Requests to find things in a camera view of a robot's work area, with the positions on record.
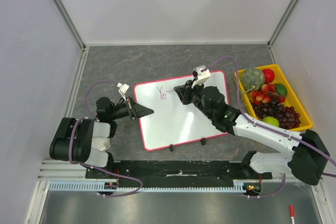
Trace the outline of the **pink framed whiteboard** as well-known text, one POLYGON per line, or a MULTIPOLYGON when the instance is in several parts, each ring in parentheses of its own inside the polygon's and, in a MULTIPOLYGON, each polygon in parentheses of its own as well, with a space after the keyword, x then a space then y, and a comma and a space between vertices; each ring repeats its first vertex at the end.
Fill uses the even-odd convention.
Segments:
POLYGON ((139 119, 143 145, 147 151, 224 135, 193 104, 183 105, 174 91, 166 92, 192 79, 192 75, 187 75, 134 86, 136 102, 154 111, 139 119))

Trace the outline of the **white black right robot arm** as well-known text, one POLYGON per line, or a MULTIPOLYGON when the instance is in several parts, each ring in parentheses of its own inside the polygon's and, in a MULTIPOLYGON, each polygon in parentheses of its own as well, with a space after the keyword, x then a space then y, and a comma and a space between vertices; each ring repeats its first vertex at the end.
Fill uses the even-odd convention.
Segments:
POLYGON ((321 179, 329 152, 319 135, 284 130, 241 113, 228 104, 224 78, 211 78, 201 86, 186 78, 141 83, 134 94, 139 104, 153 110, 140 119, 148 151, 230 134, 274 149, 270 154, 250 152, 240 166, 245 178, 271 172, 292 174, 309 185, 321 179))

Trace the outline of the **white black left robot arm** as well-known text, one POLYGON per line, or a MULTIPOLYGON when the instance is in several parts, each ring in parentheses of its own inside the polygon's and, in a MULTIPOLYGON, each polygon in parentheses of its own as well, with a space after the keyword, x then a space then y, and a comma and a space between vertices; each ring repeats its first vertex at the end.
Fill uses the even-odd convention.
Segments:
POLYGON ((101 97, 96 101, 94 119, 76 120, 63 118, 58 126, 49 148, 51 159, 86 163, 93 161, 97 173, 103 178, 111 178, 115 165, 109 162, 109 154, 92 147, 95 138, 113 138, 117 130, 117 119, 129 117, 132 120, 154 113, 150 108, 138 104, 133 97, 127 97, 117 104, 109 98, 101 97))

